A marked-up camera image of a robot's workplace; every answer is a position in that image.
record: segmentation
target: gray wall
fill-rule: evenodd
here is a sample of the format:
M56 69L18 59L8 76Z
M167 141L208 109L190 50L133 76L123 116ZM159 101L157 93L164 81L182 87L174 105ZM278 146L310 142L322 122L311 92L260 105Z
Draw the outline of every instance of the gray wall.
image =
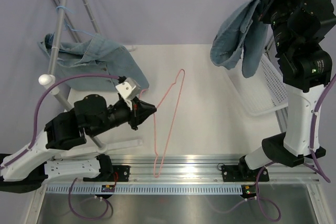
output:
M35 105L44 91L37 80L48 69L36 42L53 32L56 14L50 0L0 0L0 6L0 150L13 153L32 137ZM47 97L38 129L60 109L57 100ZM21 223L28 198L0 193L0 222Z
M246 0L90 0L104 35L125 44L208 44L221 22ZM1 151L12 153L30 141L36 101L43 88L37 78L47 69L47 61L36 41L53 31L55 9L50 0L0 0L0 127ZM93 32L80 0L69 0L76 13L71 15L76 28ZM322 43L333 54L334 29ZM321 144L328 148L322 165L333 180L335 161L333 118L336 91L327 97L321 118ZM41 108L39 129L51 119L60 106L48 97ZM336 194L327 185L330 204L336 209ZM0 193L2 223L20 223L27 205L27 195Z

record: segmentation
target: blue string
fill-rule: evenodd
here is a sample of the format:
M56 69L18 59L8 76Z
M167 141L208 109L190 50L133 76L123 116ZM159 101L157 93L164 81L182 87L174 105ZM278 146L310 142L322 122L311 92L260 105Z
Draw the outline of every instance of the blue string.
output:
M62 8L62 9L64 9L64 10L67 10L68 12L74 14L74 12L71 11L71 10L70 10L68 7L66 7L66 6L59 5L59 6L56 7L56 11L58 11L59 8ZM71 31L77 31L77 32L79 32L79 33L87 34L87 35L89 35L89 36L91 36L91 37L94 36L93 34L88 33L87 31L73 29L73 28L72 28L72 27L71 27L65 20L64 20L64 26L65 26L65 30L67 30L67 27L68 27Z

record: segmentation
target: denim fabric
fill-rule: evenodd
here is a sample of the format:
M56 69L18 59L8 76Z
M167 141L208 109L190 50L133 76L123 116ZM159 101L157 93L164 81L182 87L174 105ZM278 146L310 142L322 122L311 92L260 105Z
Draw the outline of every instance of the denim fabric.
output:
M211 48L214 65L234 68L244 49L243 76L256 73L267 37L267 25L258 21L263 10L261 0L251 0L223 22Z
M47 34L38 45L50 59L54 36ZM60 78L81 73L103 73L133 78L141 89L149 87L148 81L128 50L99 34L84 43L62 42L58 54L56 75ZM85 77L67 81L76 90L115 91L117 80Z

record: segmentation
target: white ball joint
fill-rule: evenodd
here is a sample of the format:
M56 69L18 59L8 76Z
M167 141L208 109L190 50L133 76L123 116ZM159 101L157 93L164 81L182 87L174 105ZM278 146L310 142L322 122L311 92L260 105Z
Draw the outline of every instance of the white ball joint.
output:
M45 89L50 88L56 81L56 77L52 76L50 74L42 74L39 78L38 78L38 82L45 87ZM51 92L52 95L57 95L59 93L59 88L58 87L54 87Z

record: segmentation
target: gray-blue garment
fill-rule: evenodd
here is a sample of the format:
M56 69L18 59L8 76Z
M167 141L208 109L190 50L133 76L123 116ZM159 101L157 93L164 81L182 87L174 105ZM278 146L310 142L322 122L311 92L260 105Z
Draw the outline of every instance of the gray-blue garment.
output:
M258 21L263 10L261 0L251 0L223 22L211 48L214 65L234 68L244 49L243 76L256 73L267 37L267 25Z
M50 59L53 34L47 34L38 45ZM141 89L148 89L149 84L132 58L128 50L114 42L103 38L99 34L84 43L60 44L56 75L60 78L82 73L103 73L133 78ZM76 90L115 91L117 80L97 77L85 77L67 81Z

